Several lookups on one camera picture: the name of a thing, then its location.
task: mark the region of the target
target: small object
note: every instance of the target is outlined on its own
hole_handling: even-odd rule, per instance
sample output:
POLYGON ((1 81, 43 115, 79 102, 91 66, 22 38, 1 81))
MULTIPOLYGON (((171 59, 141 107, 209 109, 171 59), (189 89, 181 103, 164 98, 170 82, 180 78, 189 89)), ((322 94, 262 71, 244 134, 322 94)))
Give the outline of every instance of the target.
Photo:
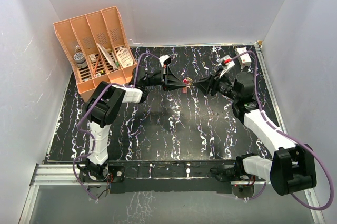
POLYGON ((75 47, 75 52, 78 53, 78 52, 82 52, 82 49, 79 45, 76 45, 75 47))
POLYGON ((186 84, 186 86, 183 87, 183 94, 187 94, 187 87, 189 86, 190 81, 186 78, 183 80, 183 82, 186 84))
POLYGON ((97 63, 96 63, 96 65, 95 65, 95 68, 94 68, 94 74, 95 74, 96 71, 97 71, 97 66, 98 66, 98 64, 100 63, 100 59, 101 59, 101 56, 98 56, 98 60, 97 60, 97 63))
POLYGON ((219 78, 221 78, 225 73, 234 67, 235 63, 234 61, 231 61, 231 57, 229 55, 224 56, 219 61, 221 61, 223 65, 223 70, 219 76, 219 78))
POLYGON ((171 57, 169 55, 164 55, 159 58, 159 62, 164 67, 164 65, 168 65, 171 62, 171 57))
MULTIPOLYGON (((237 48, 236 49, 237 55, 239 55, 241 53, 244 53, 246 51, 247 51, 246 47, 237 48)), ((240 62, 241 67, 250 66, 251 63, 252 63, 251 58, 250 58, 250 56, 249 56, 248 53, 246 53, 246 54, 242 55, 241 57, 239 57, 238 60, 240 62)))
POLYGON ((117 67, 119 67, 120 64, 118 63, 118 60, 117 60, 117 58, 115 57, 115 54, 112 53, 112 52, 109 52, 109 55, 114 59, 115 65, 116 65, 117 67))
POLYGON ((116 54, 117 54, 117 52, 118 52, 118 50, 120 49, 120 48, 124 48, 124 46, 121 46, 121 47, 119 47, 119 48, 115 48, 115 53, 113 53, 113 52, 111 52, 111 55, 112 55, 112 57, 113 57, 113 59, 115 60, 115 64, 116 65, 120 65, 119 63, 118 63, 118 60, 117 60, 117 58, 116 58, 116 54))
POLYGON ((133 58, 127 48, 119 47, 116 56, 123 68, 133 65, 133 58))
POLYGON ((113 61, 113 59, 111 58, 110 54, 106 51, 106 49, 100 45, 99 43, 96 43, 96 45, 98 46, 98 48, 100 49, 100 51, 102 52, 103 56, 106 58, 106 60, 108 61, 108 63, 113 67, 114 70, 117 69, 117 66, 115 65, 115 62, 113 61))
POLYGON ((91 63, 94 63, 94 62, 97 61, 97 58, 96 58, 96 56, 95 56, 94 53, 93 53, 93 54, 90 54, 90 55, 89 55, 89 58, 90 58, 91 63))
POLYGON ((78 52, 74 55, 74 61, 77 64, 78 68, 80 69, 88 66, 84 54, 82 52, 78 52))

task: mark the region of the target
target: white side wall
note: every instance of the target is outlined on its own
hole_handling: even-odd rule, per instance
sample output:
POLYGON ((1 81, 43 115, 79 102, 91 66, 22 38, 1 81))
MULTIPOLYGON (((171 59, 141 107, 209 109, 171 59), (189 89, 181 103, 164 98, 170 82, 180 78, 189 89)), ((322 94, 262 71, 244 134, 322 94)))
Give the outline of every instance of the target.
MULTIPOLYGON (((285 0, 265 41, 263 52, 288 132, 322 157, 337 186, 337 1, 285 0)), ((318 167, 315 189, 321 205, 328 182, 318 167)), ((323 211, 336 223, 337 201, 323 211)))
POLYGON ((54 35, 49 0, 0 0, 0 223, 18 223, 45 157, 70 65, 54 35))
POLYGON ((60 19, 116 5, 130 44, 264 39, 284 0, 51 0, 60 19))

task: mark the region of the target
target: robotic arm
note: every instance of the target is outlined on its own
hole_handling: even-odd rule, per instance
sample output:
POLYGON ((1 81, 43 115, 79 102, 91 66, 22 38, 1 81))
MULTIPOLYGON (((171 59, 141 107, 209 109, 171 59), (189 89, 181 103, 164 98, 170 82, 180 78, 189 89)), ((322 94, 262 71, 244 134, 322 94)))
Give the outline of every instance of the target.
POLYGON ((233 100, 234 115, 261 139, 273 155, 273 160, 261 158, 257 154, 238 156, 235 167, 231 171, 224 171, 224 173, 231 174, 236 178, 243 175, 249 177, 256 175, 270 181, 279 195, 315 187, 314 157, 293 141, 277 133, 265 122, 264 118, 277 129, 277 126, 268 119, 264 111, 260 112, 258 109, 254 98, 253 74, 240 72, 237 74, 235 82, 230 82, 226 75, 234 66, 234 62, 230 59, 229 56, 224 57, 222 65, 215 74, 195 82, 194 85, 204 95, 215 95, 219 92, 233 100))
MULTIPOLYGON (((85 166, 77 167, 91 179, 103 181, 108 175, 107 141, 111 124, 116 119, 122 103, 142 103, 148 96, 147 86, 161 85, 165 91, 185 87, 170 70, 169 56, 160 57, 161 70, 147 73, 140 68, 139 73, 133 71, 134 88, 120 85, 110 86, 102 98, 93 107, 88 116, 90 131, 95 139, 90 139, 91 153, 87 156, 85 166)), ((235 82, 231 83, 227 72, 234 67, 229 56, 222 60, 222 65, 215 74, 195 82, 194 85, 204 95, 220 93, 230 99, 234 115, 265 144, 273 155, 273 160, 259 157, 257 154, 246 154, 236 158, 235 166, 224 170, 223 174, 234 179, 256 175, 270 181, 279 195, 286 195, 296 191, 316 186, 314 157, 304 148, 272 129, 265 120, 274 127, 264 113, 258 109, 254 97, 253 74, 240 72, 235 82)), ((101 82, 86 105, 86 111, 91 109, 102 91, 109 85, 101 82)))
MULTIPOLYGON (((103 181, 108 174, 107 141, 111 124, 115 121, 122 103, 143 103, 148 96, 147 86, 163 86, 165 91, 183 88, 186 85, 180 81, 170 70, 171 58, 167 55, 159 58, 162 69, 153 73, 147 73, 144 69, 133 70, 131 83, 135 81, 135 88, 112 85, 104 93, 102 98, 88 116, 90 132, 95 139, 90 139, 90 155, 86 158, 85 166, 77 164, 79 170, 89 175, 91 179, 103 181)), ((88 103, 86 112, 91 108, 102 91, 109 85, 101 82, 93 92, 88 103)))

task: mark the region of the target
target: wire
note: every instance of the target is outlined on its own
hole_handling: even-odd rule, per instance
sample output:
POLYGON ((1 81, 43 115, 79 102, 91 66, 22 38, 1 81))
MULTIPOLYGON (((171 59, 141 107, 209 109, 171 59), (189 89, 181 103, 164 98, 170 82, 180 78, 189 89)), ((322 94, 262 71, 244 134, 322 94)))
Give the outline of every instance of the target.
POLYGON ((97 199, 99 199, 103 193, 105 193, 106 191, 109 191, 108 189, 105 189, 104 191, 101 192, 101 194, 97 197, 97 199))
POLYGON ((135 86, 136 86, 136 81, 137 81, 137 76, 138 76, 138 68, 139 68, 139 65, 141 64, 141 60, 142 60, 144 55, 149 55, 149 56, 152 56, 152 57, 155 57, 155 58, 159 59, 157 56, 155 56, 155 55, 153 55, 149 52, 144 52, 139 56, 138 64, 137 64, 137 68, 136 68, 136 73, 135 73, 135 79, 133 80, 132 88, 135 88, 135 86))
POLYGON ((116 85, 116 86, 119 86, 119 87, 124 87, 120 84, 116 84, 116 83, 111 83, 111 84, 108 84, 104 89, 103 91, 100 93, 100 95, 96 98, 96 100, 93 102, 93 104, 91 105, 91 107, 88 109, 88 111, 85 113, 85 115, 82 117, 82 119, 78 122, 77 124, 77 130, 80 131, 80 132, 83 132, 84 134, 88 134, 92 139, 93 139, 93 146, 91 148, 91 150, 89 150, 89 153, 88 154, 85 154, 85 155, 80 155, 78 157, 75 157, 74 158, 74 161, 73 161, 73 172, 74 172, 74 175, 78 181, 78 183, 80 183, 80 185, 84 188, 84 190, 86 190, 86 192, 88 193, 88 195, 94 199, 94 200, 98 200, 98 198, 93 195, 91 192, 89 192, 89 190, 85 187, 85 185, 81 182, 80 178, 78 177, 77 173, 76 173, 76 170, 75 170, 75 164, 77 162, 77 160, 79 160, 80 158, 86 158, 88 156, 90 156, 90 154, 94 151, 95 149, 95 137, 93 134, 91 134, 90 131, 88 130, 84 130, 84 129, 81 129, 81 125, 83 124, 84 120, 88 117, 88 115, 91 113, 91 111, 94 109, 94 107, 96 106, 96 104, 101 100, 102 96, 104 95, 104 93, 112 86, 112 85, 116 85))
POLYGON ((264 189, 266 188, 266 185, 267 185, 267 183, 265 182, 263 184, 263 187, 262 187, 261 191, 258 194, 252 196, 251 198, 246 197, 246 198, 243 199, 243 198, 239 198, 239 197, 233 197, 233 196, 228 196, 228 195, 225 195, 225 194, 218 194, 218 193, 216 193, 216 195, 221 196, 221 197, 231 198, 231 199, 242 199, 242 200, 247 202, 248 200, 256 199, 258 196, 260 196, 263 193, 264 189))
POLYGON ((248 184, 246 186, 252 186, 255 183, 255 175, 249 178, 248 184))
POLYGON ((98 201, 98 197, 94 196, 92 193, 89 192, 89 190, 85 187, 85 185, 81 182, 80 178, 78 177, 77 173, 76 173, 76 170, 75 170, 75 164, 77 162, 77 160, 79 160, 80 158, 86 158, 88 156, 91 155, 91 153, 94 151, 95 149, 95 137, 93 134, 91 134, 90 131, 88 130, 84 130, 84 129, 81 129, 81 125, 83 124, 84 120, 88 117, 88 115, 91 113, 91 111, 94 109, 94 107, 96 106, 96 104, 101 100, 102 96, 105 94, 105 92, 112 86, 112 85, 115 85, 115 86, 119 86, 119 87, 128 87, 128 88, 134 88, 135 85, 136 85, 136 80, 137 80, 137 76, 138 76, 138 69, 139 69, 139 66, 140 66, 140 62, 141 62, 141 59, 144 55, 150 55, 150 56, 153 56, 157 59, 159 59, 157 56, 151 54, 151 53, 142 53, 138 59, 138 64, 137 64, 137 68, 136 68, 136 73, 135 73, 135 79, 134 79, 134 83, 133 83, 133 87, 131 86, 123 86, 123 85, 120 85, 120 84, 117 84, 117 83, 110 83, 108 84, 104 89, 103 91, 100 93, 100 95, 96 98, 96 100, 93 102, 93 104, 91 105, 91 107, 89 108, 89 110, 85 113, 85 115, 82 117, 82 119, 78 122, 77 124, 77 130, 80 131, 80 132, 83 132, 84 134, 88 134, 92 139, 93 139, 93 145, 92 145, 92 149, 89 150, 89 153, 88 154, 85 154, 85 155, 80 155, 78 157, 75 157, 74 158, 74 161, 73 161, 73 172, 74 172, 74 175, 78 181, 78 183, 84 188, 84 190, 86 190, 86 192, 88 193, 88 195, 98 201))
MULTIPOLYGON (((277 133, 279 133, 280 135, 294 141, 295 143, 297 143, 299 146, 301 146, 303 149, 305 149, 307 152, 309 152, 316 160, 317 162, 320 164, 320 166, 322 167, 325 175, 326 175, 326 178, 328 179, 328 182, 329 182, 329 187, 330 187, 330 196, 329 196, 329 199, 328 199, 328 202, 323 206, 323 207, 312 207, 304 202, 302 202, 297 196, 295 196, 294 194, 291 194, 291 196, 293 196, 293 198, 295 200, 297 200, 300 204, 302 204, 303 206, 311 209, 311 210, 317 210, 317 211, 322 211, 322 210, 325 210, 326 208, 328 208, 332 202, 333 202, 333 198, 334 198, 334 187, 333 187, 333 181, 332 181, 332 177, 327 169, 327 167, 325 166, 325 164, 323 163, 323 161, 321 160, 321 158, 319 156, 316 155, 315 152, 313 152, 309 147, 307 147, 303 142, 301 142, 300 140, 296 139, 295 137, 292 137, 282 131, 280 131, 279 129, 277 129, 276 127, 274 127, 266 118, 265 114, 262 113, 263 112, 263 109, 262 109, 262 104, 260 102, 260 99, 259 99, 259 96, 257 95, 257 81, 256 81, 256 77, 257 77, 257 56, 255 54, 255 52, 251 51, 251 50, 248 50, 246 52, 243 52, 235 57, 233 57, 230 61, 233 61, 235 59, 237 59, 238 57, 241 57, 242 55, 244 54, 250 54, 251 56, 253 56, 255 58, 255 67, 254 67, 254 86, 255 86, 255 96, 256 96, 256 101, 257 101, 257 105, 259 106, 259 110, 260 110, 260 113, 261 113, 261 116, 262 118, 264 119, 264 121, 272 128, 274 129, 277 133)), ((265 186, 262 188, 262 190, 254 197, 252 197, 251 199, 253 198, 257 198, 264 190, 265 186)))

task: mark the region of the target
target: black marble floor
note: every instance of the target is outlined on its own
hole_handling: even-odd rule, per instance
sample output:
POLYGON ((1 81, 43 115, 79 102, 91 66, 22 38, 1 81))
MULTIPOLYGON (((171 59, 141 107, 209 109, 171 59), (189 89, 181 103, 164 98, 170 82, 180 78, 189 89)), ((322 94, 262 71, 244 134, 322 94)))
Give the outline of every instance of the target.
MULTIPOLYGON (((247 48, 255 51, 254 46, 247 48)), ((143 52, 171 55, 171 70, 181 80, 189 77, 195 81, 215 71, 217 59, 225 55, 233 57, 235 46, 132 48, 135 58, 143 52)), ((159 68, 157 59, 151 57, 144 58, 141 65, 149 71, 159 68)), ((260 64, 258 67, 260 100, 267 115, 277 123, 260 64)), ((234 81, 241 70, 236 61, 229 72, 230 79, 234 81)), ((84 115, 83 105, 72 75, 45 162, 70 162, 88 153, 88 136, 76 129, 84 115)), ((227 98, 221 95, 205 97, 195 87, 187 94, 182 90, 168 93, 161 87, 151 87, 143 104, 123 104, 111 126, 108 147, 110 160, 235 159, 248 152, 270 157, 256 135, 234 117, 227 98)))

